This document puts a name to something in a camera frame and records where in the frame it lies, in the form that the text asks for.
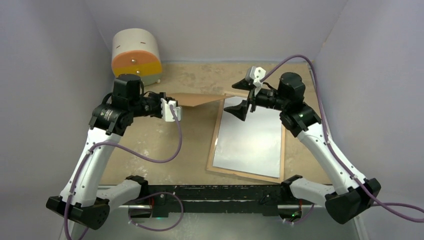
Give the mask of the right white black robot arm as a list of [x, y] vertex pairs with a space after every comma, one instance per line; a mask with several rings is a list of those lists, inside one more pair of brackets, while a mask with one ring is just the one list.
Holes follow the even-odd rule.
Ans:
[[260, 88], [249, 76], [231, 87], [248, 91], [248, 95], [240, 104], [225, 107], [225, 112], [245, 121], [248, 112], [254, 112], [256, 107], [279, 111], [282, 125], [306, 146], [331, 181], [331, 185], [325, 185], [294, 175], [281, 183], [280, 196], [284, 202], [292, 204], [302, 199], [322, 206], [339, 224], [372, 206], [372, 197], [381, 190], [380, 183], [375, 178], [366, 178], [343, 154], [334, 157], [337, 147], [330, 146], [320, 117], [305, 103], [306, 86], [300, 75], [283, 73], [277, 88]]

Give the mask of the brown backing board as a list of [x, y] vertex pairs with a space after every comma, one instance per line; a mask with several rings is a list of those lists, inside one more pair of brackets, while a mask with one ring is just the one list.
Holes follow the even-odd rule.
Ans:
[[170, 93], [169, 97], [175, 99], [180, 106], [196, 107], [203, 104], [224, 100], [232, 95], [202, 94], [202, 93]]

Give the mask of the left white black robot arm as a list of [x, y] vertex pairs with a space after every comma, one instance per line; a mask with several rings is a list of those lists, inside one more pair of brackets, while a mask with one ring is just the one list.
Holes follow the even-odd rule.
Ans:
[[148, 201], [148, 182], [138, 175], [128, 176], [107, 190], [99, 189], [114, 149], [120, 147], [127, 128], [138, 117], [179, 123], [182, 108], [164, 92], [145, 91], [140, 76], [121, 74], [115, 78], [112, 91], [93, 110], [77, 166], [61, 193], [47, 200], [49, 210], [62, 216], [65, 222], [73, 221], [97, 230], [119, 206], [129, 201], [138, 205]]

